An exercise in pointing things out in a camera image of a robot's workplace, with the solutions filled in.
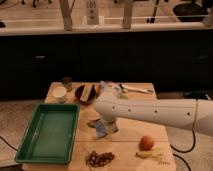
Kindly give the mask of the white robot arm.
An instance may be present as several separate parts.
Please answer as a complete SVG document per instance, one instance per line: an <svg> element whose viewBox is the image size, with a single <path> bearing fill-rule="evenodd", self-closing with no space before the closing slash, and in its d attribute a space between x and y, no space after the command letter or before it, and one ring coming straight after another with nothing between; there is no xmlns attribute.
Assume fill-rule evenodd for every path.
<svg viewBox="0 0 213 171"><path fill-rule="evenodd" d="M118 117L195 130L213 137L213 101L200 99L121 99L103 92L95 110L104 122Z"/></svg>

